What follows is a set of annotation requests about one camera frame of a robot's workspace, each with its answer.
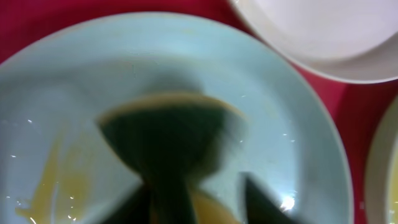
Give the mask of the red plastic serving tray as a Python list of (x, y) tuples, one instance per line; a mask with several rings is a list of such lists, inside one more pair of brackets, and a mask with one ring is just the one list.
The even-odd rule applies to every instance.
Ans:
[[(65, 27), (97, 17), (170, 11), (249, 29), (224, 0), (1, 0), (1, 60)], [(327, 107), (345, 145), (354, 189), (354, 222), (366, 224), (364, 176), (374, 132), (397, 96), (397, 82), (343, 84), (300, 69)]]

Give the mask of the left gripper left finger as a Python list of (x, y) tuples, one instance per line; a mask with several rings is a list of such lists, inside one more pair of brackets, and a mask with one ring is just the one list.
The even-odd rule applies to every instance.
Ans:
[(151, 192), (142, 185), (100, 224), (149, 224)]

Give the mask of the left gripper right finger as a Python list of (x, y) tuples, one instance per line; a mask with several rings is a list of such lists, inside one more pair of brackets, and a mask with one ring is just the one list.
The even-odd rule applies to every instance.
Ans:
[(248, 172), (242, 174), (243, 204), (248, 224), (299, 224), (286, 215), (255, 183)]

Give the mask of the light blue plate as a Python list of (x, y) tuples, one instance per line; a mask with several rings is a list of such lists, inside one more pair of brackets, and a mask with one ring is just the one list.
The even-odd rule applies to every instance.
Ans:
[(200, 188), (244, 222), (241, 175), (305, 223), (352, 223), (348, 161), (325, 107), (283, 59), (219, 22), (166, 12), (60, 30), (1, 65), (1, 222), (98, 223), (141, 185), (95, 118), (161, 91), (234, 106), (220, 168)]
[(397, 224), (397, 99), (373, 137), (364, 189), (368, 224)]

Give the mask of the green and yellow sponge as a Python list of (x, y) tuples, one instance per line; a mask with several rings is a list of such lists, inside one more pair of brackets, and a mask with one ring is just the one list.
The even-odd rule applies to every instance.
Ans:
[(218, 169), (243, 115), (197, 93), (163, 93), (98, 116), (104, 140), (148, 186), (160, 223), (197, 223), (189, 188)]

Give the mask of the white plate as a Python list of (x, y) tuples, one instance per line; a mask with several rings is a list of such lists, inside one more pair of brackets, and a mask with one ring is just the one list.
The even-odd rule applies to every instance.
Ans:
[(230, 0), (267, 45), (346, 83), (397, 79), (397, 0)]

